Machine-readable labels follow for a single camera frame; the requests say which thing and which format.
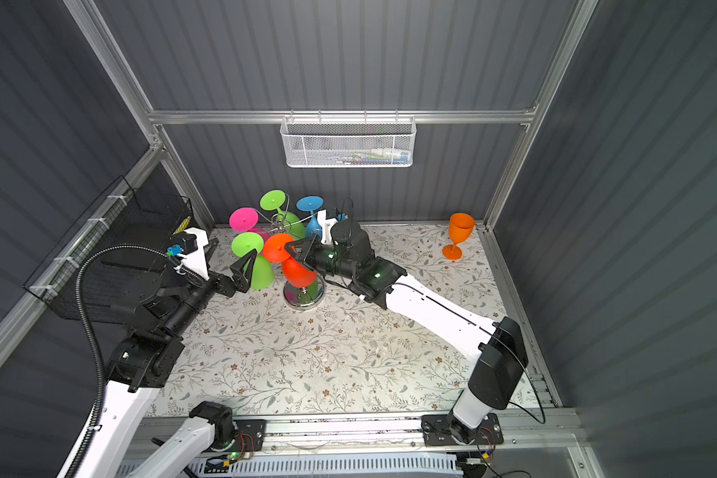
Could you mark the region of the red wine glass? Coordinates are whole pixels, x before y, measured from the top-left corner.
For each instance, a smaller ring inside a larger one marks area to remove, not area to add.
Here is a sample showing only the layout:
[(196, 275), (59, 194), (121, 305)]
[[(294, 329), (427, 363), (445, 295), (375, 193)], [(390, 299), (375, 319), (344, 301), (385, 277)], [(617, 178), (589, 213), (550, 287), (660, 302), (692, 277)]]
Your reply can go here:
[(286, 280), (295, 288), (304, 289), (311, 286), (318, 278), (315, 271), (310, 271), (301, 265), (285, 246), (294, 241), (287, 233), (271, 236), (264, 245), (263, 255), (271, 263), (280, 264)]

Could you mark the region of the chrome wine glass rack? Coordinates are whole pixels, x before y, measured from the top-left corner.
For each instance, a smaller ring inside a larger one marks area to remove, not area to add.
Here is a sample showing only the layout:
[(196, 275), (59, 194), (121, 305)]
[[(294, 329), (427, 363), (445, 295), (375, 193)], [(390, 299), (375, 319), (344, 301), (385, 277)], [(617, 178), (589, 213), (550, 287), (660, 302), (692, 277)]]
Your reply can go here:
[(316, 271), (307, 269), (285, 248), (295, 241), (297, 219), (291, 221), (284, 212), (273, 218), (273, 235), (264, 243), (263, 255), (271, 263), (279, 264), (285, 277), (283, 297), (289, 307), (297, 311), (314, 309), (324, 298), (326, 286)]

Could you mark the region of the orange wine glass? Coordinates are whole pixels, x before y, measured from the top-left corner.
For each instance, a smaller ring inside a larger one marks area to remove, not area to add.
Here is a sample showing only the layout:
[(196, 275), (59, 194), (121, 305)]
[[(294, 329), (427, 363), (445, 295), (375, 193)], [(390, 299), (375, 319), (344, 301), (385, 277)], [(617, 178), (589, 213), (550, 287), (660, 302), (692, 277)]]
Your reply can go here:
[(457, 261), (462, 258), (462, 250), (459, 245), (471, 236), (475, 225), (475, 219), (466, 213), (455, 213), (450, 217), (448, 236), (451, 243), (442, 249), (442, 254), (446, 259)]

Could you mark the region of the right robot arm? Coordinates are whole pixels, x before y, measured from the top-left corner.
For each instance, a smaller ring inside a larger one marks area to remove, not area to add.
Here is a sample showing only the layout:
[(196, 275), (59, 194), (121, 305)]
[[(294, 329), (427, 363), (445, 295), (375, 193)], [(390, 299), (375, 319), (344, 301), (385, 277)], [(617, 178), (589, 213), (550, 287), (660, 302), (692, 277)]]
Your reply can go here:
[(470, 378), (448, 414), (447, 434), (460, 443), (472, 442), (492, 411), (506, 409), (528, 375), (517, 322), (493, 321), (436, 294), (402, 266), (378, 256), (368, 233), (352, 219), (333, 221), (322, 236), (277, 234), (267, 241), (265, 255), (272, 262), (292, 260), (326, 283), (341, 278), (336, 286), (422, 325), (471, 362)]

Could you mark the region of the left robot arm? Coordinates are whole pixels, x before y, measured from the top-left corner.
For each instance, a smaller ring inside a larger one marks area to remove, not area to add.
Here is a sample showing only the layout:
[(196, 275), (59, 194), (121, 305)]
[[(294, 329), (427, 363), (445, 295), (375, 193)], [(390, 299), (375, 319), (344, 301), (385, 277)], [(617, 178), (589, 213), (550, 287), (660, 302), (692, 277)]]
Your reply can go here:
[(59, 474), (62, 477), (112, 477), (131, 444), (145, 412), (165, 387), (182, 354), (183, 334), (215, 295), (227, 298), (245, 294), (252, 286), (258, 252), (244, 254), (232, 264), (229, 275), (212, 271), (206, 249), (216, 246), (203, 231), (193, 229), (171, 238), (165, 250), (133, 245), (151, 254), (159, 270), (141, 272), (119, 302), (133, 316), (145, 313), (155, 326), (134, 330), (113, 354), (104, 357), (85, 301), (88, 269), (101, 257), (120, 251), (113, 245), (92, 254), (78, 269), (75, 300), (81, 323), (93, 353), (96, 397)]

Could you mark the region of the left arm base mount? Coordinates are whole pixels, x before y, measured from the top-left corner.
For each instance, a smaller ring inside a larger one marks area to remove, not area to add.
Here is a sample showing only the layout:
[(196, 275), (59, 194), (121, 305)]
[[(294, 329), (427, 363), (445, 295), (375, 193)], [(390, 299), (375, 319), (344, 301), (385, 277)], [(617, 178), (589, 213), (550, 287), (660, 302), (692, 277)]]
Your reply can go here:
[(215, 427), (210, 449), (227, 453), (254, 453), (262, 450), (267, 421), (262, 419), (235, 419)]

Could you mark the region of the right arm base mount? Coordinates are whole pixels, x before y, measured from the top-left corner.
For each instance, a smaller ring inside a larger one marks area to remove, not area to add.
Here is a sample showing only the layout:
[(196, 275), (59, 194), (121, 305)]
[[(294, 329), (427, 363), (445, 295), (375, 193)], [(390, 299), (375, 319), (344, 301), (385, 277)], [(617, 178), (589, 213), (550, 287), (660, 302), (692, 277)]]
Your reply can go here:
[(504, 443), (502, 427), (495, 413), (490, 413), (476, 428), (468, 428), (450, 414), (426, 414), (421, 417), (423, 441), (429, 447), (496, 446)]

